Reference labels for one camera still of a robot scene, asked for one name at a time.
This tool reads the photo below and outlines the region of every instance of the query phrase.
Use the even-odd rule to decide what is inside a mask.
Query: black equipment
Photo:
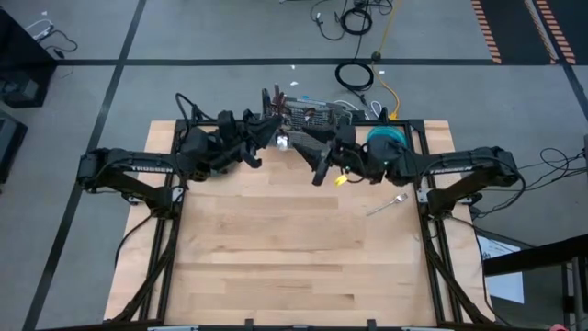
[[[57,62],[0,8],[0,100],[11,108],[41,107]]]
[[[399,138],[401,133],[388,127],[372,130],[363,145],[356,142],[355,126],[303,130],[328,146],[327,150],[319,151],[294,143],[294,148],[315,172],[314,186],[322,184],[331,166],[339,166],[342,173],[361,176],[358,181],[366,179],[378,184],[386,178],[396,186],[415,183],[418,188],[421,179],[428,175],[471,172],[449,188],[419,191],[419,202],[425,202],[428,213],[434,217],[450,213],[460,200],[479,200],[478,192],[486,187],[510,187],[520,178],[512,154],[499,147],[420,155],[407,148]]]
[[[27,126],[0,113],[0,184],[6,183],[10,166],[26,133]]]
[[[213,172],[226,173],[234,162],[244,161],[258,168],[262,163],[255,158],[255,152],[266,148],[281,124],[280,116],[258,120],[249,109],[243,112],[243,120],[237,122],[231,111],[224,110],[217,119],[218,129],[205,132],[193,118],[187,127],[178,129],[182,135],[172,153],[96,149],[82,155],[76,181],[90,193],[96,193],[98,188],[112,188],[131,203],[144,201],[155,217],[173,217],[176,211],[172,207],[187,180],[201,182]],[[181,183],[178,188],[153,188],[124,172],[176,174]]]

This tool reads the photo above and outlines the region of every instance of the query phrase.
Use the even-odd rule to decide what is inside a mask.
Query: silver fork
[[[371,215],[375,214],[376,212],[383,210],[383,209],[384,209],[384,208],[386,208],[386,207],[389,207],[389,206],[391,206],[391,205],[393,205],[393,204],[396,204],[396,203],[403,202],[403,201],[405,201],[405,200],[407,200],[407,199],[408,199],[408,194],[406,194],[406,193],[402,193],[402,194],[401,194],[401,195],[399,195],[398,197],[394,198],[394,200],[392,200],[392,201],[390,201],[390,202],[386,203],[386,204],[385,204],[385,205],[383,205],[383,206],[379,206],[379,207],[377,207],[377,208],[376,208],[375,210],[373,210],[373,211],[370,211],[370,212],[368,212],[368,213],[366,214],[366,216],[371,216]]]

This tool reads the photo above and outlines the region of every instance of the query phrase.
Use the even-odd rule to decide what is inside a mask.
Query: yellow object
[[[334,184],[338,187],[342,186],[344,183],[346,183],[348,180],[347,176],[345,175],[341,175],[339,176],[335,181]]]
[[[386,29],[384,30],[384,36],[382,37],[382,43],[379,45],[378,53],[380,53],[380,54],[381,54],[382,49],[384,48],[384,44],[386,44],[386,38],[388,37],[388,30],[390,30],[392,20],[394,19],[394,14],[396,14],[396,10],[401,5],[402,0],[396,0],[395,2],[397,2],[398,4],[396,6],[392,7],[392,12],[390,13],[390,18],[388,19],[388,24],[386,25]],[[376,70],[376,64],[373,61],[371,63],[371,71],[376,75],[376,77],[379,80],[379,83],[382,84],[384,87],[386,87],[386,89],[389,90],[390,93],[392,93],[392,95],[394,96],[394,99],[396,99],[396,107],[394,107],[394,111],[392,111],[391,114],[389,115],[390,120],[396,120],[398,118],[398,111],[401,108],[401,99],[398,97],[396,92],[394,92],[394,90],[391,87],[389,87],[382,80],[382,78],[379,76],[379,72]]]

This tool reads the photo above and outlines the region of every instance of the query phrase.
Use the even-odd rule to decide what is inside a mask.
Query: white paper
[[[478,236],[478,239],[480,240],[481,251],[484,259],[499,257],[504,254],[518,252],[521,250],[517,246],[508,245],[495,240],[489,240],[483,236]],[[488,291],[490,292],[491,296],[513,302],[525,303],[522,272],[487,277],[486,283],[488,284]]]

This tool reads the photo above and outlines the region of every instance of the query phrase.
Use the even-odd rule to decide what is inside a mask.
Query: yellow cable
[[[395,6],[392,6],[392,12],[390,13],[390,18],[388,19],[388,24],[386,25],[386,29],[384,30],[384,36],[382,37],[382,43],[379,45],[378,53],[381,53],[382,49],[384,48],[384,44],[386,44],[386,38],[388,37],[388,31],[390,30],[392,20],[394,19],[394,14],[396,14],[396,10],[401,5],[402,0],[396,0],[395,2],[397,2],[398,4]],[[382,84],[384,87],[386,87],[386,89],[389,90],[390,93],[392,93],[392,95],[396,99],[396,107],[394,108],[394,111],[392,111],[391,114],[389,115],[390,120],[396,120],[398,118],[398,112],[401,108],[401,99],[398,97],[396,92],[394,92],[394,90],[391,89],[379,76],[379,72],[376,70],[376,63],[374,61],[371,62],[371,71],[376,75],[376,77],[379,80],[379,83]]]

